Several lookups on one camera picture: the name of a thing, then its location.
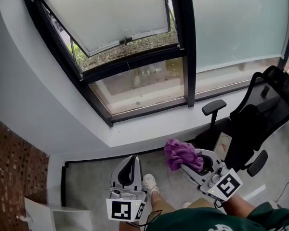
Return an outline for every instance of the khaki shorts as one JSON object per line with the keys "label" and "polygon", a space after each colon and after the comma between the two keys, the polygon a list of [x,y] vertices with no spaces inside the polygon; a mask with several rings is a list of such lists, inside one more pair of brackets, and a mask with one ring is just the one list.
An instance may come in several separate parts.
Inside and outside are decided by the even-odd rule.
{"label": "khaki shorts", "polygon": [[[210,203],[209,201],[205,200],[204,198],[199,198],[187,208],[193,209],[193,208],[199,208],[199,207],[214,208],[214,205]],[[162,212],[160,213],[161,215],[175,211],[175,209],[170,204],[168,204],[166,201],[163,201],[163,200],[157,201],[155,203],[154,207],[152,208],[151,213],[157,210],[162,210]],[[159,212],[152,214],[149,218],[149,222],[151,222],[151,220],[153,220],[157,215],[159,215]]]}

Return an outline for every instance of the black window frame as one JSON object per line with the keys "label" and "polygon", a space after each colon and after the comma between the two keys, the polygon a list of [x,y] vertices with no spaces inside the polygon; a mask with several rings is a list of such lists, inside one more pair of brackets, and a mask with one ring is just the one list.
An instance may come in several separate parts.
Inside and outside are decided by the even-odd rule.
{"label": "black window frame", "polygon": [[[58,35],[57,29],[54,28],[54,25],[51,23],[49,19],[50,17],[47,15],[45,10],[45,8],[49,9],[46,3],[44,3],[43,0],[25,0],[25,4],[35,27],[39,31],[50,52],[81,95],[110,127],[113,126],[114,122],[156,113],[177,106],[187,105],[187,107],[193,107],[197,101],[243,89],[249,85],[249,81],[246,81],[238,85],[234,84],[231,87],[220,88],[218,91],[213,90],[204,94],[195,94],[197,51],[193,0],[172,0],[179,43],[156,47],[124,56],[81,73],[78,70],[76,59],[73,58],[73,55],[69,52],[69,49]],[[89,86],[98,80],[115,74],[177,57],[182,57],[183,59],[184,97],[182,98],[164,101],[148,107],[111,115]],[[277,66],[283,69],[288,57],[289,38],[287,40],[284,58],[280,58]]]}

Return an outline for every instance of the person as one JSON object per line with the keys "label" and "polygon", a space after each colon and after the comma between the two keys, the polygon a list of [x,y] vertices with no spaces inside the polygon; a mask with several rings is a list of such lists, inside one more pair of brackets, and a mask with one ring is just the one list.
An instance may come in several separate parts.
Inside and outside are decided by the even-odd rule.
{"label": "person", "polygon": [[[203,198],[175,210],[159,195],[153,175],[144,176],[144,185],[152,205],[146,231],[289,231],[289,210],[275,202],[255,208],[235,194],[223,205],[227,215]],[[140,231],[140,228],[121,222],[119,231]]]}

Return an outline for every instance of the window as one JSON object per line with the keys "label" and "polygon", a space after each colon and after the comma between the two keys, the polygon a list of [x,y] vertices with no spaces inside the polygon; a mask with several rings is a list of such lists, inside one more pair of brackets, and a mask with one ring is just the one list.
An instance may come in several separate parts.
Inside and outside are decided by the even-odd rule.
{"label": "window", "polygon": [[25,0],[45,43],[112,126],[289,68],[289,0]]}

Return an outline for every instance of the green shirt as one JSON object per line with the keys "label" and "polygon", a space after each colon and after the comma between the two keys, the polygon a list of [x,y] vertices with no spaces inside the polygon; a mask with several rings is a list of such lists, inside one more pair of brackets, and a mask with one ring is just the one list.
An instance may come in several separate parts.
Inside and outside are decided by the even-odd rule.
{"label": "green shirt", "polygon": [[146,231],[289,231],[289,210],[266,202],[240,218],[214,208],[181,209],[160,215]]}

